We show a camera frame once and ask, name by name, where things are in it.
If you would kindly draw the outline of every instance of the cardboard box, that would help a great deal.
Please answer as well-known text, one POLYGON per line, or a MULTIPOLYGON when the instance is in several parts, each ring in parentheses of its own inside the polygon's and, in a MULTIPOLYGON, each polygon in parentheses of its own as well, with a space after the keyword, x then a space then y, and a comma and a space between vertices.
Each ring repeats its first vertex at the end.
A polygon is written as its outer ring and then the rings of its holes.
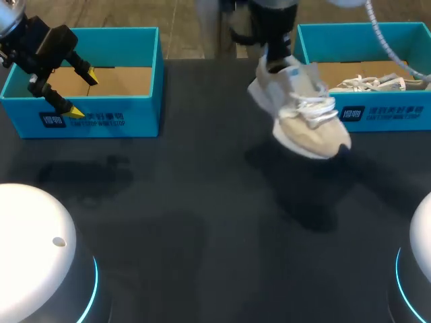
POLYGON ((365 77, 383 77, 392 73, 404 79, 414 79, 408 72, 393 61, 373 61, 355 63, 317 63, 321 79, 329 88, 337 87, 345 79, 361 75, 365 77))
POLYGON ((90 86, 85 82, 73 67, 60 67, 48 78, 48 83, 63 97, 87 96, 90 86))
MULTIPOLYGON (((420 22, 379 24, 389 46, 413 69, 431 74, 431 33, 420 22)), ((317 62, 331 87, 344 79, 396 73, 411 78, 390 62, 372 25, 298 25, 294 55, 304 64, 317 62)), ((431 91, 345 92, 331 94, 348 131, 431 130, 431 91)))
POLYGON ((90 89, 67 63, 51 75, 49 83, 86 117, 59 116, 43 98, 33 98, 27 90, 30 76, 15 65, 0 100, 20 137, 156 137, 164 80, 158 28, 73 32, 79 40, 76 51, 99 67, 95 69, 99 84, 90 89))
POLYGON ((88 96, 147 96, 151 90, 151 67, 95 68, 99 84, 88 96))
POLYGON ((151 90, 151 67, 96 67, 99 84, 89 86, 72 67, 60 67, 48 79, 65 96, 147 96, 151 90))

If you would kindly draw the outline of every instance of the beige sneaker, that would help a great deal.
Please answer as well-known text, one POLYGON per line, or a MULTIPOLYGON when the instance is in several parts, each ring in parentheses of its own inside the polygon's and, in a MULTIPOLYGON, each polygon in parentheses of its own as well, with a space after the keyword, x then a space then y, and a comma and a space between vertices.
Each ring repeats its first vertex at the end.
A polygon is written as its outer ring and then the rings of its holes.
POLYGON ((277 74, 266 68, 262 57, 256 79, 248 91, 258 105, 274 118, 273 136, 288 149, 309 158, 328 159, 341 146, 352 146, 349 133, 338 119, 335 99, 314 81, 307 67, 293 56, 277 74))

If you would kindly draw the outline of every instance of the shoe sole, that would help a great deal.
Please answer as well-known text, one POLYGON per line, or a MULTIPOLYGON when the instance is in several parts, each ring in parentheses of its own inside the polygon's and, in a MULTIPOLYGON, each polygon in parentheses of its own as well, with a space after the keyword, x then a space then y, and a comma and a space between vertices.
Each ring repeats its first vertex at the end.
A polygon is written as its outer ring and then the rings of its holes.
POLYGON ((311 151, 302 148, 301 146, 298 146, 284 134, 278 121, 277 110, 273 107, 271 101, 266 98, 266 94, 263 92, 257 79, 254 79, 253 82, 251 82, 251 84, 248 86, 248 92, 253 98, 253 100, 257 103, 257 105, 274 119, 274 127, 272 130, 272 134, 279 143, 281 143, 284 147, 293 151, 294 153, 297 153, 298 155, 302 155, 307 158, 329 159, 329 157, 317 155, 315 153, 312 153, 311 151))

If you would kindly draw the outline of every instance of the logo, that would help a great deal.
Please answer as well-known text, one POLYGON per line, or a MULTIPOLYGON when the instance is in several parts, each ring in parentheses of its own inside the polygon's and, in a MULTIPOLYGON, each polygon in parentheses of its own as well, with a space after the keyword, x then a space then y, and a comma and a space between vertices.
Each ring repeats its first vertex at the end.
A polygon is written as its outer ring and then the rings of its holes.
POLYGON ((365 106, 345 106, 341 111, 341 121, 358 122, 362 118, 365 106))
POLYGON ((291 69, 289 71, 290 76, 298 76, 299 75, 299 69, 291 69))
POLYGON ((63 117, 55 112, 40 112, 39 117, 45 128, 65 128, 63 117))

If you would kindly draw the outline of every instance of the white shoelace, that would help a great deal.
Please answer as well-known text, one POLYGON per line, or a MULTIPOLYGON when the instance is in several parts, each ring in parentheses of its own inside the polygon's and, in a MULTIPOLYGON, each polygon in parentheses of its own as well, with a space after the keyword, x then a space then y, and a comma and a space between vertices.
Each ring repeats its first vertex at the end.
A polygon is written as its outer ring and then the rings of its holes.
POLYGON ((304 117, 307 125, 315 129, 322 122, 338 115, 335 108, 335 99, 330 97, 306 98, 298 94, 290 94, 297 102, 297 108, 282 108, 279 112, 281 118, 295 118, 299 114, 304 117))
POLYGON ((378 86, 380 81, 377 77, 366 77, 362 78, 358 75, 355 79, 345 79, 337 87, 343 86, 345 88, 354 89, 354 92, 368 92, 368 91, 380 91, 378 86))

